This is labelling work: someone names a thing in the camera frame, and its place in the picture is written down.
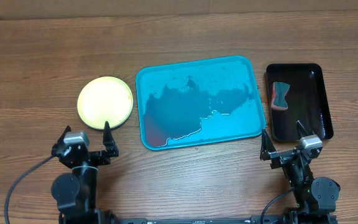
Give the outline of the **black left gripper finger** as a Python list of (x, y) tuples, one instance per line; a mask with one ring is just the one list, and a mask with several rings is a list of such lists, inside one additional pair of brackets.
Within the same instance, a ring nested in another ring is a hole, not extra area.
[(117, 144), (112, 136), (111, 128), (107, 121), (104, 124), (103, 144), (106, 148), (106, 154), (108, 157), (118, 157), (119, 156), (119, 149), (118, 149)]
[(59, 137), (57, 144), (63, 144), (64, 143), (64, 138), (66, 136), (67, 133), (69, 133), (71, 131), (71, 127), (67, 126), (65, 128), (65, 130), (63, 131), (62, 135)]

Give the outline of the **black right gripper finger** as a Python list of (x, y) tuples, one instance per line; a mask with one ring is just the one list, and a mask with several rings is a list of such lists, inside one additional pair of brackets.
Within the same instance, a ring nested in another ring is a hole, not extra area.
[(296, 122), (296, 130), (299, 138), (307, 137), (310, 135), (310, 132), (302, 125), (300, 120)]
[(266, 129), (262, 130), (261, 137), (262, 137), (262, 143), (260, 148), (260, 160), (263, 161), (271, 160), (273, 154), (275, 154), (277, 151), (268, 133), (266, 132)]

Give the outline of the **yellow plate ketchup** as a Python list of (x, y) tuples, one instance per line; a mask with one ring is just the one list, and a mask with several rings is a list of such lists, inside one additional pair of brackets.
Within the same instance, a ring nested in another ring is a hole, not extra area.
[(134, 98), (129, 86), (116, 77), (99, 77), (90, 81), (80, 92), (77, 110), (89, 127), (102, 130), (124, 124), (132, 113)]

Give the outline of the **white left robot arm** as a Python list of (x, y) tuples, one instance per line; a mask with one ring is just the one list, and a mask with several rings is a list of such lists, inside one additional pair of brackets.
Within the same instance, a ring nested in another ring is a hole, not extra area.
[(72, 132), (67, 126), (52, 147), (51, 155), (71, 169), (70, 173), (59, 175), (51, 186), (60, 212), (59, 223), (119, 223), (111, 210), (96, 207), (99, 167), (109, 165), (111, 158), (119, 155), (108, 122), (103, 131), (105, 150), (89, 152), (89, 144), (84, 131)]

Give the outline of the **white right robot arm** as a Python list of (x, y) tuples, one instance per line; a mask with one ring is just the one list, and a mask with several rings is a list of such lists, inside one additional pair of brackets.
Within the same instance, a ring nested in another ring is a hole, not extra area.
[(310, 163), (323, 148), (322, 140), (297, 121), (298, 145), (285, 152), (277, 152), (266, 130), (261, 132), (260, 159), (270, 161), (272, 169), (283, 169), (290, 189), (272, 199), (262, 210), (259, 223), (265, 223), (265, 213), (277, 200), (292, 193), (297, 207), (287, 208), (283, 215), (268, 220), (272, 223), (337, 223), (332, 213), (341, 190), (340, 185), (327, 177), (313, 177)]

